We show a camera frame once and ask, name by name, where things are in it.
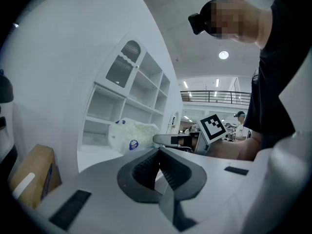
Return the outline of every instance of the balcony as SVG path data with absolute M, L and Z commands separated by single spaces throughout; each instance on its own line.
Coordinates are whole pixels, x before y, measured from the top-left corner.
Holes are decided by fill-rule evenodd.
M 205 103 L 222 103 L 235 104 L 237 106 L 249 106 L 250 93 L 234 91 L 213 91 L 213 90 L 193 90 L 181 91 L 183 102 L 205 102 Z

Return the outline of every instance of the short dark hair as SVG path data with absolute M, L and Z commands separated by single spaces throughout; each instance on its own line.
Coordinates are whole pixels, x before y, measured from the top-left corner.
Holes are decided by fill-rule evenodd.
M 212 11 L 214 10 L 212 5 L 216 2 L 223 2 L 223 1 L 226 2 L 228 0 L 211 0 L 202 7 L 202 9 L 199 13 L 200 17 L 203 20 L 205 31 L 209 35 L 211 35 L 213 37 L 217 37 L 217 38 L 222 37 L 222 32 L 220 32 L 220 29 L 218 29 L 218 28 L 211 27 L 211 14 L 212 14 Z

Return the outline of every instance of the cardboard box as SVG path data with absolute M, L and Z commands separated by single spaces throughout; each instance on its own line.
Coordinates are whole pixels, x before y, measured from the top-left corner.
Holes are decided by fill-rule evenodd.
M 9 187 L 24 205 L 36 208 L 48 193 L 61 185 L 52 148 L 36 145 L 13 175 Z

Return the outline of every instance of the person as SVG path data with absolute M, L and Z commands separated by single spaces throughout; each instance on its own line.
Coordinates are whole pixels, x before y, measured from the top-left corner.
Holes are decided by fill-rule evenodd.
M 212 0 L 202 7 L 200 14 L 189 16 L 195 34 L 205 30 L 215 38 L 253 43 L 260 49 L 244 123 L 252 129 L 252 135 L 241 142 L 216 141 L 210 146 L 209 156 L 254 160 L 258 151 L 272 148 L 280 139 L 294 133 L 278 95 L 310 48 L 311 29 L 304 15 L 296 1 L 290 5 L 274 0 L 269 10 L 262 10 L 246 0 Z M 276 116 L 283 120 L 273 127 Z
M 236 135 L 235 135 L 235 142 L 240 142 L 245 140 L 248 136 L 249 129 L 244 127 L 245 122 L 245 113 L 243 111 L 237 112 L 234 117 L 237 117 L 239 125 L 236 127 Z
M 192 129 L 192 126 L 190 126 L 188 129 L 186 129 L 184 133 L 185 133 L 186 135 L 188 135 L 188 134 L 190 133 L 191 129 Z

